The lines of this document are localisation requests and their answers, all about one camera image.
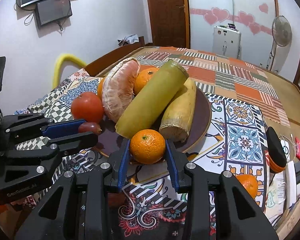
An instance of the green tube-shaped vegetable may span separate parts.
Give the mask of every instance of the green tube-shaped vegetable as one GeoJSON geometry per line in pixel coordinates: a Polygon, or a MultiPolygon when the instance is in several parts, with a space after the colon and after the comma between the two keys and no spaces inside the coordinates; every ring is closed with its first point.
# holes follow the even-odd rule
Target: green tube-shaped vegetable
{"type": "Polygon", "coordinates": [[[116,132],[131,139],[137,132],[149,129],[188,77],[177,62],[163,64],[123,112],[116,132]]]}

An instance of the plate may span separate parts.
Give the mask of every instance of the plate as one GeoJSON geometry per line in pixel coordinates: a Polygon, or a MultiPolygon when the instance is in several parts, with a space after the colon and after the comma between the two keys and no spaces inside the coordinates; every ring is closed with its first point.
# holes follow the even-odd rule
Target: plate
{"type": "MultiPolygon", "coordinates": [[[[177,151],[186,152],[200,141],[210,126],[211,116],[210,103],[204,93],[197,88],[194,116],[189,137],[184,143],[175,142],[177,151]]],[[[151,127],[152,129],[159,130],[161,118],[162,116],[157,119],[151,127]]],[[[103,117],[100,126],[103,132],[98,136],[99,142],[94,149],[98,150],[103,156],[109,157],[112,152],[119,150],[124,138],[115,132],[115,123],[109,120],[107,116],[103,117]]]]}

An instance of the patterned tablecloth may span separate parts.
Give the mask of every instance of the patterned tablecloth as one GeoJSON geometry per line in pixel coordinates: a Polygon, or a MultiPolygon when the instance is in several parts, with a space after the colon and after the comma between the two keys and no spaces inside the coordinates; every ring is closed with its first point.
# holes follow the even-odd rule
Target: patterned tablecloth
{"type": "MultiPolygon", "coordinates": [[[[101,78],[85,76],[81,70],[62,86],[16,113],[44,112],[56,122],[71,120],[72,100],[84,91],[97,91],[101,78]]],[[[197,81],[202,90],[205,84],[197,81]]],[[[256,202],[264,210],[269,183],[267,142],[263,116],[257,106],[212,93],[205,93],[211,103],[212,120],[206,136],[189,152],[198,152],[192,160],[207,171],[253,174],[258,180],[256,202]]],[[[47,137],[18,145],[18,150],[36,149],[47,137]]],[[[53,175],[55,182],[65,171],[90,171],[106,159],[98,151],[83,150],[64,157],[53,175]]],[[[39,192],[40,197],[47,192],[39,192]]],[[[149,166],[130,165],[127,184],[123,188],[125,204],[110,209],[114,239],[181,239],[186,215],[186,194],[177,194],[171,186],[165,162],[149,166]]],[[[211,237],[216,231],[214,196],[210,192],[211,237]]],[[[85,199],[82,198],[79,234],[83,239],[85,199]]]]}

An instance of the standing fan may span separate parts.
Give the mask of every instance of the standing fan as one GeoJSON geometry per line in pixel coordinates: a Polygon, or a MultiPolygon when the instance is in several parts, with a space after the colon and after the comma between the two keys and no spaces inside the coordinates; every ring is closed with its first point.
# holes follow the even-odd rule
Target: standing fan
{"type": "Polygon", "coordinates": [[[290,43],[292,38],[290,23],[284,16],[277,16],[273,20],[272,36],[273,36],[273,43],[272,43],[271,52],[266,66],[266,69],[270,68],[270,70],[272,68],[277,45],[280,47],[285,47],[290,43]]]}

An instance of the orange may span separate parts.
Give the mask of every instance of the orange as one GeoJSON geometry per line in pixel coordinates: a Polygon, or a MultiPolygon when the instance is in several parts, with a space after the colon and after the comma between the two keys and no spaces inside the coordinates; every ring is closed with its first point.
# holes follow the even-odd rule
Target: orange
{"type": "Polygon", "coordinates": [[[102,101],[102,86],[103,86],[103,82],[105,81],[105,78],[103,78],[99,85],[98,85],[98,89],[97,89],[97,96],[100,98],[100,100],[102,101]]]}
{"type": "Polygon", "coordinates": [[[258,181],[256,177],[251,174],[241,174],[237,175],[236,178],[248,191],[250,196],[255,199],[258,193],[258,181]]]}
{"type": "Polygon", "coordinates": [[[153,77],[153,74],[156,73],[158,70],[159,68],[151,67],[139,73],[133,87],[133,92],[135,95],[137,95],[141,91],[141,89],[143,89],[143,87],[153,77]]]}
{"type": "Polygon", "coordinates": [[[102,85],[102,105],[115,123],[132,101],[133,86],[140,70],[135,58],[127,58],[110,70],[102,85]]]}
{"type": "Polygon", "coordinates": [[[165,150],[166,142],[155,130],[141,130],[130,141],[130,153],[142,164],[156,163],[163,157],[165,150]]]}

